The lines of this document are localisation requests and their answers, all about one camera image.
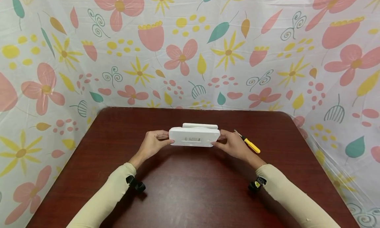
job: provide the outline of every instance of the beige sleeve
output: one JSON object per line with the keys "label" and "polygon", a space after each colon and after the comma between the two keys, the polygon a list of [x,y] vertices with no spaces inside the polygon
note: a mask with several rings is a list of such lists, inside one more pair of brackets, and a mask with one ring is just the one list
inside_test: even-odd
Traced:
{"label": "beige sleeve", "polygon": [[340,227],[315,201],[273,165],[263,165],[256,174],[267,180],[264,189],[278,201],[302,228]]}
{"label": "beige sleeve", "polygon": [[118,167],[68,224],[67,228],[98,228],[128,190],[126,178],[136,175],[130,163]]}

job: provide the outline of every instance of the white router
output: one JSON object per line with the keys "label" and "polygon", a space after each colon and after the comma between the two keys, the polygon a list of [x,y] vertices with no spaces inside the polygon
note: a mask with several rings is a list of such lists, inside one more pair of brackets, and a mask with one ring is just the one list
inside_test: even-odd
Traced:
{"label": "white router", "polygon": [[212,147],[211,142],[219,136],[218,125],[212,124],[184,123],[169,130],[169,139],[174,140],[172,146]]}

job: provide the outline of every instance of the brown table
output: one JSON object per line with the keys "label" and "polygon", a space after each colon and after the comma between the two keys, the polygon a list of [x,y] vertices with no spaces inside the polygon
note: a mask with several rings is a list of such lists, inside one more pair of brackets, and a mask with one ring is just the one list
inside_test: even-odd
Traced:
{"label": "brown table", "polygon": [[[102,110],[43,200],[28,227],[65,227],[119,165],[138,150],[148,130],[184,122],[237,129],[342,227],[358,227],[291,118],[280,112],[107,108]],[[261,190],[255,173],[217,148],[167,146],[137,178],[144,194],[128,190],[102,227],[298,227]]]}

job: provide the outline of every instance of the person's left hand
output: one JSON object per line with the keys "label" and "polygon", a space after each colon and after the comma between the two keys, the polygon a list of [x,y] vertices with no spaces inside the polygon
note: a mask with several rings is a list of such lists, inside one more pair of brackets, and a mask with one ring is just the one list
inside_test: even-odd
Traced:
{"label": "person's left hand", "polygon": [[137,170],[145,160],[155,155],[162,147],[174,143],[173,140],[168,140],[168,138],[169,133],[167,131],[148,131],[145,134],[140,149],[137,151],[136,155],[131,158],[129,163],[131,163]]}

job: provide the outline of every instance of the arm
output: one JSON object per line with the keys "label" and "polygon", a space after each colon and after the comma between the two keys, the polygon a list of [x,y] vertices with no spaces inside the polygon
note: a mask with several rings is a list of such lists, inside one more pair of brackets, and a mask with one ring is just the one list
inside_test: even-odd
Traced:
{"label": "arm", "polygon": [[128,163],[118,167],[110,174],[106,183],[92,196],[68,224],[67,228],[97,228],[112,212],[124,196],[129,185],[126,178],[135,176],[140,165],[155,155],[162,147],[174,141],[164,140],[169,137],[167,131],[149,131],[140,149]]}
{"label": "arm", "polygon": [[315,201],[289,181],[281,171],[268,165],[245,145],[238,133],[220,130],[220,139],[227,144],[213,143],[231,156],[246,161],[256,170],[258,176],[267,180],[264,189],[278,201],[302,228],[340,227]]}

